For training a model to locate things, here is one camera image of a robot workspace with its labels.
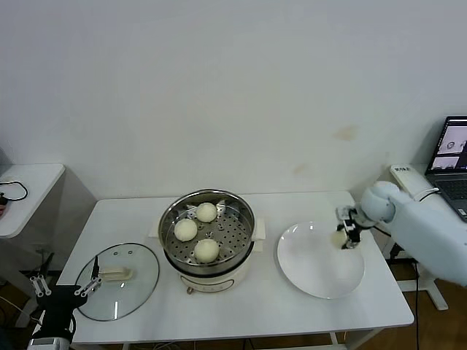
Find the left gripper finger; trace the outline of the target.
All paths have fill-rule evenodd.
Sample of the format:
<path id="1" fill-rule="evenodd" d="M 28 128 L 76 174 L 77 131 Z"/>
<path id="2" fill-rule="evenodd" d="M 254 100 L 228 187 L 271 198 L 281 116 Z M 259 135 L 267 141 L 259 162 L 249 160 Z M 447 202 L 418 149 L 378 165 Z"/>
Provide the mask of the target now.
<path id="1" fill-rule="evenodd" d="M 30 282 L 32 283 L 37 297 L 50 296 L 52 294 L 51 289 L 48 287 L 46 277 L 54 255 L 55 254 L 51 252 L 47 259 L 40 265 L 39 270 L 30 277 Z"/>
<path id="2" fill-rule="evenodd" d="M 98 256 L 94 257 L 93 268 L 91 271 L 91 279 L 85 286 L 77 289 L 74 294 L 80 297 L 87 297 L 91 292 L 95 292 L 102 283 L 102 278 L 99 276 L 99 258 Z"/>

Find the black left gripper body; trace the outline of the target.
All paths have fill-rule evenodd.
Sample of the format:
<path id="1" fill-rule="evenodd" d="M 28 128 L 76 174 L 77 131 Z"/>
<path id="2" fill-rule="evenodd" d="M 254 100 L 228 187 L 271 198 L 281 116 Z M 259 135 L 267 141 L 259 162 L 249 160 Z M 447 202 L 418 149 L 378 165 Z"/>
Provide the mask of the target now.
<path id="1" fill-rule="evenodd" d="M 36 297 L 38 306 L 44 314 L 39 330 L 32 335 L 33 339 L 71 340 L 73 338 L 76 331 L 74 310 L 88 301 L 88 296 L 82 296 L 82 292 L 75 294 L 79 288 L 79 286 L 55 286 L 50 295 L 43 294 Z"/>

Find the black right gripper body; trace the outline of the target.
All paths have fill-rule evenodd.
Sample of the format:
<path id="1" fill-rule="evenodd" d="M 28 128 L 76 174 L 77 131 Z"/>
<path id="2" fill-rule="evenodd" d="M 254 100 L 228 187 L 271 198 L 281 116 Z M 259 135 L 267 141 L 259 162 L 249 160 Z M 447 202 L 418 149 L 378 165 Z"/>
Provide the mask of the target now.
<path id="1" fill-rule="evenodd" d="M 357 208 L 350 207 L 348 209 L 348 217 L 352 231 L 361 232 L 366 229 L 366 226 L 364 225 L 366 219 L 360 215 Z"/>

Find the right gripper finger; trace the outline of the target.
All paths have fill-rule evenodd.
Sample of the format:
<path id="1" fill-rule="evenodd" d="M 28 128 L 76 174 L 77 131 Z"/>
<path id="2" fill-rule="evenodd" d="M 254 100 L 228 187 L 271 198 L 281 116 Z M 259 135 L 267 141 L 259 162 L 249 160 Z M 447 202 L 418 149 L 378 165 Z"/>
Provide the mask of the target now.
<path id="1" fill-rule="evenodd" d="M 347 225 L 345 222 L 343 222 L 341 226 L 347 237 L 341 248 L 354 249 L 360 243 L 361 227 L 355 223 Z"/>
<path id="2" fill-rule="evenodd" d="M 352 218 L 351 218 L 351 206 L 340 206 L 336 209 L 336 218 L 338 220 L 338 225 L 336 227 L 337 231 L 352 230 Z"/>

